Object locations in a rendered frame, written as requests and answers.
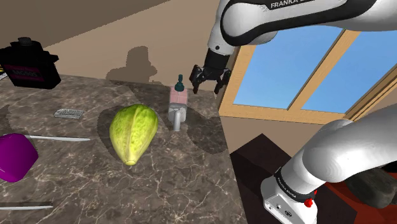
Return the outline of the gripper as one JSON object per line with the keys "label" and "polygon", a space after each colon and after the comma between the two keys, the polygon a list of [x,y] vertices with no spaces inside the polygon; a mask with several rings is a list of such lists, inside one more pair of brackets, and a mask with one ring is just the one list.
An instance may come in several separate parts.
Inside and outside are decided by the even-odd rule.
{"label": "gripper", "polygon": [[193,93],[197,94],[199,90],[199,85],[202,83],[201,75],[204,80],[217,81],[214,88],[215,94],[218,94],[224,85],[228,85],[232,73],[231,70],[226,67],[229,58],[229,55],[218,54],[209,48],[205,56],[203,68],[194,65],[189,77],[193,86]]}

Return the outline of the pink soap dispenser bottle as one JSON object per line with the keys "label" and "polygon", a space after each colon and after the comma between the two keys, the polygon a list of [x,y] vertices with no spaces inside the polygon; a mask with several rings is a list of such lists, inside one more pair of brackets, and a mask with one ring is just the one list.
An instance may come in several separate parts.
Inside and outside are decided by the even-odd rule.
{"label": "pink soap dispenser bottle", "polygon": [[183,75],[178,75],[177,83],[170,88],[168,120],[173,125],[173,131],[180,131],[181,123],[186,120],[188,91],[183,84]]}

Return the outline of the wooden framed window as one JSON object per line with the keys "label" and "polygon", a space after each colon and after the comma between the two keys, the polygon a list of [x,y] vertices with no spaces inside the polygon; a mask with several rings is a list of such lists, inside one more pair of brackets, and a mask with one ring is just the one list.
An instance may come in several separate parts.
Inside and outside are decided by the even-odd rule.
{"label": "wooden framed window", "polygon": [[359,120],[397,88],[397,31],[311,26],[240,48],[222,116],[326,124]]}

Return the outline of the green cabbage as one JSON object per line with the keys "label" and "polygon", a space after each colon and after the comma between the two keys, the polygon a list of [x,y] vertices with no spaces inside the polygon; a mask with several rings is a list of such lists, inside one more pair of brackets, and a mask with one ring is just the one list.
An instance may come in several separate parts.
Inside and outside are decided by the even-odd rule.
{"label": "green cabbage", "polygon": [[109,137],[116,154],[125,165],[135,165],[157,133],[158,117],[143,104],[122,108],[114,116]]}

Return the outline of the small grey flat device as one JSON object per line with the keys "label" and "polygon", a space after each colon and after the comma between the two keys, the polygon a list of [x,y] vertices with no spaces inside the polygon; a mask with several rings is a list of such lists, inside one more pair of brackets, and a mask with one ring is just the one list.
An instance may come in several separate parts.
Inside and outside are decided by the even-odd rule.
{"label": "small grey flat device", "polygon": [[78,109],[58,109],[56,110],[56,112],[54,112],[53,115],[55,118],[79,119],[83,113],[83,110]]}

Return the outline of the silver knife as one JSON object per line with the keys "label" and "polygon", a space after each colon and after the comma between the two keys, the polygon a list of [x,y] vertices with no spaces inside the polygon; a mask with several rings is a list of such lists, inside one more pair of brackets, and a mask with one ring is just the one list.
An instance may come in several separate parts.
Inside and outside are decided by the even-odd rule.
{"label": "silver knife", "polygon": [[82,142],[82,141],[90,141],[89,138],[83,137],[55,137],[55,136],[34,136],[34,135],[24,135],[28,139],[46,139],[46,140],[54,140],[54,141],[69,141],[69,142]]}

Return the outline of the black box with knob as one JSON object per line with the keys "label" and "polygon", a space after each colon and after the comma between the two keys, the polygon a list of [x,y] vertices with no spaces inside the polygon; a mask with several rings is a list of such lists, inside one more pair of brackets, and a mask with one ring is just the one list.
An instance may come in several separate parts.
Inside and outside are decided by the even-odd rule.
{"label": "black box with knob", "polygon": [[0,49],[0,67],[16,87],[53,89],[61,82],[55,67],[58,59],[29,37],[20,37]]}

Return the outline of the purple cup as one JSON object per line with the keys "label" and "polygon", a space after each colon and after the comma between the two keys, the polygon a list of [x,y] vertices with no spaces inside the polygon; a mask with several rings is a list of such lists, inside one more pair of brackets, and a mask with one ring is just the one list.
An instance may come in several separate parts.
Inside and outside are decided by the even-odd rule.
{"label": "purple cup", "polygon": [[38,157],[35,147],[24,135],[0,136],[0,179],[10,183],[20,181]]}

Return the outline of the grey flat utensil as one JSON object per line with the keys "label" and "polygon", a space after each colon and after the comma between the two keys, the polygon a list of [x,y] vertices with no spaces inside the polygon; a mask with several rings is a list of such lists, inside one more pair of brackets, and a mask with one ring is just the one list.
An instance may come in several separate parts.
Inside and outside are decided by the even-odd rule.
{"label": "grey flat utensil", "polygon": [[34,210],[52,207],[51,202],[0,202],[0,210]]}

